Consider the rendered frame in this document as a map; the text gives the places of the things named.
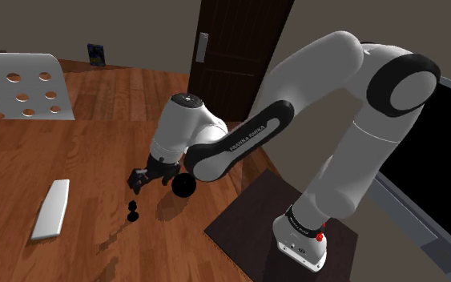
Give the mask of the white flat remote control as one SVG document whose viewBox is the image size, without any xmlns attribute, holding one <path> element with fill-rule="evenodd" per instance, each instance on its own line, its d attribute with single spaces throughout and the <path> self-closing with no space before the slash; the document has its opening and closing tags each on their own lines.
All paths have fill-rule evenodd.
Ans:
<svg viewBox="0 0 451 282">
<path fill-rule="evenodd" d="M 31 240 L 59 236 L 65 217 L 70 180 L 56 179 L 50 186 L 39 210 Z"/>
</svg>

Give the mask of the black round ball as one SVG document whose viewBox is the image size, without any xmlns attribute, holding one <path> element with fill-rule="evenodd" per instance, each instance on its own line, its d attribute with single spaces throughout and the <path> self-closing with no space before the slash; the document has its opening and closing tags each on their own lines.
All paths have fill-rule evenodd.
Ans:
<svg viewBox="0 0 451 282">
<path fill-rule="evenodd" d="M 196 189 L 195 177 L 189 173 L 180 173 L 171 181 L 171 189 L 180 198 L 188 198 Z"/>
</svg>

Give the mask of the dark brown door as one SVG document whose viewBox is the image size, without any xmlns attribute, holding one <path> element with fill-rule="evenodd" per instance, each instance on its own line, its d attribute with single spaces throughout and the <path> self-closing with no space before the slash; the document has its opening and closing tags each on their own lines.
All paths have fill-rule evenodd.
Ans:
<svg viewBox="0 0 451 282">
<path fill-rule="evenodd" d="M 187 91 L 244 121 L 295 0 L 201 0 Z"/>
</svg>

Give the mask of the dark robot stand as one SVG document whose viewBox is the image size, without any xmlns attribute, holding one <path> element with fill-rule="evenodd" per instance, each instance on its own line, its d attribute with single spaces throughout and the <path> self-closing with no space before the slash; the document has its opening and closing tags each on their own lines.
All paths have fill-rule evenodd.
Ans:
<svg viewBox="0 0 451 282">
<path fill-rule="evenodd" d="M 205 233 L 253 282 L 351 282 L 358 235 L 330 219 L 324 237 L 328 256 L 311 272 L 276 246 L 272 224 L 300 192 L 265 170 L 210 225 Z"/>
</svg>

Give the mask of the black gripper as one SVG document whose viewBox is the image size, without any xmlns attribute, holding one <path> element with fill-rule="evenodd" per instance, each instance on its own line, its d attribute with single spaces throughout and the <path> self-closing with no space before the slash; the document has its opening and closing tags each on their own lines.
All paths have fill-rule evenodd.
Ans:
<svg viewBox="0 0 451 282">
<path fill-rule="evenodd" d="M 134 168 L 127 179 L 127 184 L 138 195 L 141 187 L 149 182 L 148 178 L 162 178 L 163 186 L 167 186 L 170 180 L 179 174 L 179 171 L 179 161 L 164 163 L 149 155 L 145 169 Z"/>
</svg>

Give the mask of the white chair with round holes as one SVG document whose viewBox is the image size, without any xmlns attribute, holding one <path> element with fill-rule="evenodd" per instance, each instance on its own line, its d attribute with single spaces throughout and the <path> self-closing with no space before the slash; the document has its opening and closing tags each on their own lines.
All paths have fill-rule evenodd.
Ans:
<svg viewBox="0 0 451 282">
<path fill-rule="evenodd" d="M 0 53 L 0 116 L 74 119 L 62 68 L 53 55 Z"/>
</svg>

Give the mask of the small black figure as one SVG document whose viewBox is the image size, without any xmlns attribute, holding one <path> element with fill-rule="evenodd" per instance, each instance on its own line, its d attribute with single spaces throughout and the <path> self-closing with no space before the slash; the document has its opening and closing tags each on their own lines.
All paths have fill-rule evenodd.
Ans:
<svg viewBox="0 0 451 282">
<path fill-rule="evenodd" d="M 127 214 L 127 220 L 129 222 L 135 222 L 138 218 L 139 218 L 139 213 L 136 211 L 137 210 L 137 203 L 132 200 L 129 204 L 128 204 L 128 211 L 129 213 Z"/>
</svg>

